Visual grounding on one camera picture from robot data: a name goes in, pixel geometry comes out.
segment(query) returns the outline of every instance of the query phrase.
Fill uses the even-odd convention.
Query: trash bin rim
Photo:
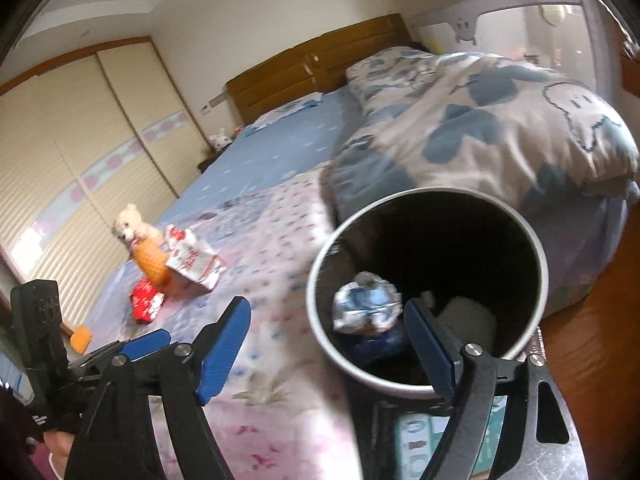
[[[527,235],[531,245],[533,246],[536,259],[538,261],[538,271],[540,273],[540,281],[538,283],[538,297],[536,300],[536,308],[533,312],[529,322],[527,323],[526,328],[523,330],[520,338],[514,343],[509,350],[502,355],[503,359],[515,359],[519,356],[522,349],[527,345],[533,333],[535,332],[537,326],[542,319],[542,315],[545,310],[546,299],[548,295],[548,285],[549,285],[549,277],[548,277],[548,266],[546,264],[546,256],[545,251],[542,248],[542,243],[540,243],[540,239],[538,235],[535,233],[533,228],[529,225],[529,223],[522,217],[520,213],[518,213],[513,207],[505,204],[502,200],[499,200],[487,193],[483,193],[481,191],[476,191],[473,189],[465,189],[462,187],[449,187],[449,186],[434,186],[434,187],[418,187],[415,189],[410,189],[407,191],[401,191],[395,193],[393,195],[384,197],[376,202],[369,204],[368,206],[360,209],[349,218],[347,218],[338,228],[333,232],[332,236],[327,240],[324,244],[318,256],[313,262],[311,267],[311,271],[309,272],[309,279],[306,282],[306,316],[309,320],[309,325],[311,327],[311,331],[314,334],[316,341],[322,347],[322,351],[334,362],[339,368],[341,368],[344,372],[349,374],[351,377],[356,380],[370,386],[371,388],[385,392],[391,395],[395,395],[398,397],[407,397],[407,398],[417,398],[417,399],[427,399],[430,397],[435,397],[435,393],[433,391],[432,386],[416,386],[413,384],[402,384],[395,383],[393,381],[387,381],[385,379],[381,379],[376,377],[364,370],[358,368],[355,364],[351,363],[346,357],[344,357],[338,349],[331,343],[329,338],[327,337],[324,329],[322,328],[322,323],[320,321],[320,317],[318,315],[318,306],[316,305],[316,283],[318,282],[318,275],[320,271],[320,267],[324,258],[326,257],[329,249],[335,243],[335,241],[342,235],[344,231],[346,231],[358,218],[369,212],[370,210],[377,208],[383,203],[390,202],[401,196],[425,193],[425,192],[452,192],[458,194],[466,194],[476,198],[480,198],[482,200],[486,200],[487,202],[493,203],[494,205],[501,208],[505,213],[507,213],[511,218],[513,218],[517,224],[520,225],[521,229],[523,229],[524,233]]]

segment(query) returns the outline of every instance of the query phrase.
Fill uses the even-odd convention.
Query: red package
[[[151,323],[158,315],[163,301],[164,294],[148,279],[142,278],[131,293],[133,319],[140,323]]]

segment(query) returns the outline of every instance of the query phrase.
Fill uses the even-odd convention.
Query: stuffed toy
[[[129,204],[113,222],[113,235],[130,248],[133,240],[151,240],[158,246],[164,243],[162,233],[142,220],[142,215],[134,204]]]
[[[230,145],[234,140],[225,135],[225,129],[224,128],[220,128],[218,134],[216,136],[210,136],[209,137],[209,142],[211,143],[211,145],[213,146],[213,148],[219,152],[220,150],[222,150],[223,148],[226,148],[228,145]]]

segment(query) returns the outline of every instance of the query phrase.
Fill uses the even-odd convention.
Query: wooden floor
[[[543,320],[542,331],[590,480],[619,478],[640,454],[640,206],[593,292]]]

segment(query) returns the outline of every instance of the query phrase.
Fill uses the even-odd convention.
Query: orange toy
[[[79,354],[84,354],[86,352],[89,343],[91,342],[91,330],[89,330],[84,325],[80,325],[76,328],[76,331],[72,333],[71,339],[69,340],[69,344],[71,348],[73,348]]]
[[[174,272],[165,265],[169,253],[165,253],[151,238],[133,243],[133,259],[157,288],[162,289],[171,281]]]

